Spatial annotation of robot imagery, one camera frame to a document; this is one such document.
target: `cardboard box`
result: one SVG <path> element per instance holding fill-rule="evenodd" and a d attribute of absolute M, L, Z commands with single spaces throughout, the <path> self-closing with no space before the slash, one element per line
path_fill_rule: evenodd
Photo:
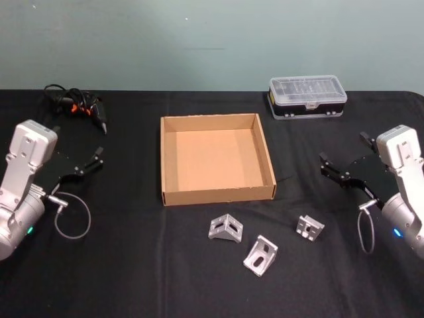
<path fill-rule="evenodd" d="M 164 205 L 274 198 L 258 114 L 162 117 L 160 129 Z"/>

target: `black fabric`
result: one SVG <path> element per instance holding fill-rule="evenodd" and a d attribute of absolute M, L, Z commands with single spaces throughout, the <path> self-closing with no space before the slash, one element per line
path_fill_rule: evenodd
<path fill-rule="evenodd" d="M 424 97 L 348 92 L 342 117 L 276 121 L 265 93 L 101 91 L 109 134 L 87 119 L 59 117 L 58 149 L 85 160 L 103 146 L 105 166 L 68 185 L 91 207 L 88 236 L 72 242 L 49 206 L 32 235 L 0 263 L 0 317 L 423 317 L 424 260 L 392 234 L 379 211 L 373 255 L 362 253 L 356 206 L 365 197 L 324 178 L 318 153 L 345 166 L 370 153 L 359 132 L 398 124 L 424 142 Z M 40 91 L 0 91 L 0 154 L 14 126 L 39 116 Z M 164 115 L 259 113 L 278 188 L 273 201 L 163 207 L 159 126 Z M 85 227 L 78 208 L 64 229 Z M 209 240 L 210 220 L 230 213 L 240 244 Z M 300 215 L 325 224 L 314 242 L 294 231 Z M 242 261 L 258 235 L 279 246 L 261 278 Z"/>

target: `metal bracket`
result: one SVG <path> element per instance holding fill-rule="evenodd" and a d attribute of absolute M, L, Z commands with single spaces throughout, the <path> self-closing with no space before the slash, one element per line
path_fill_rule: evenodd
<path fill-rule="evenodd" d="M 296 232 L 303 236 L 305 239 L 313 242 L 324 229 L 325 225 L 312 219 L 309 216 L 304 216 L 299 218 L 297 223 Z"/>
<path fill-rule="evenodd" d="M 259 235 L 243 264 L 261 277 L 275 260 L 277 250 L 278 247 L 275 244 Z"/>
<path fill-rule="evenodd" d="M 239 243 L 242 235 L 243 224 L 231 215 L 225 214 L 211 221 L 208 237 L 210 239 L 233 240 Z"/>

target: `black tablecloth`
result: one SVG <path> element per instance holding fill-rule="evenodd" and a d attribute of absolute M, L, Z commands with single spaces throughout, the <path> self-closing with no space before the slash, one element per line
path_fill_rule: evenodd
<path fill-rule="evenodd" d="M 356 233 L 365 197 L 321 176 L 318 153 L 345 165 L 396 125 L 424 143 L 424 97 L 409 92 L 348 92 L 337 119 L 275 121 L 264 94 L 100 92 L 109 116 L 105 137 L 89 119 L 59 117 L 58 149 L 84 161 L 102 146 L 105 166 L 79 185 L 92 228 L 77 242 L 54 230 L 55 209 L 0 263 L 0 317 L 423 317 L 424 260 L 393 236 L 372 210 L 376 248 L 365 255 Z M 40 116 L 39 91 L 0 91 L 0 154 L 14 126 Z M 163 207 L 160 199 L 160 117 L 259 113 L 278 181 L 273 201 Z M 209 240 L 212 219 L 230 213 L 244 225 L 236 244 Z M 325 224 L 315 242 L 295 233 L 300 215 Z M 60 218 L 82 231 L 84 215 Z M 261 277 L 242 261 L 256 237 L 279 246 Z"/>

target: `clear plastic lid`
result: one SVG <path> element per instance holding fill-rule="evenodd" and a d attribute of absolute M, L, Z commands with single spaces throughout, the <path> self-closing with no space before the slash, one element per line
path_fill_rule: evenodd
<path fill-rule="evenodd" d="M 277 105 L 318 105 L 346 103 L 347 100 L 342 85 L 334 75 L 272 78 L 270 88 Z"/>

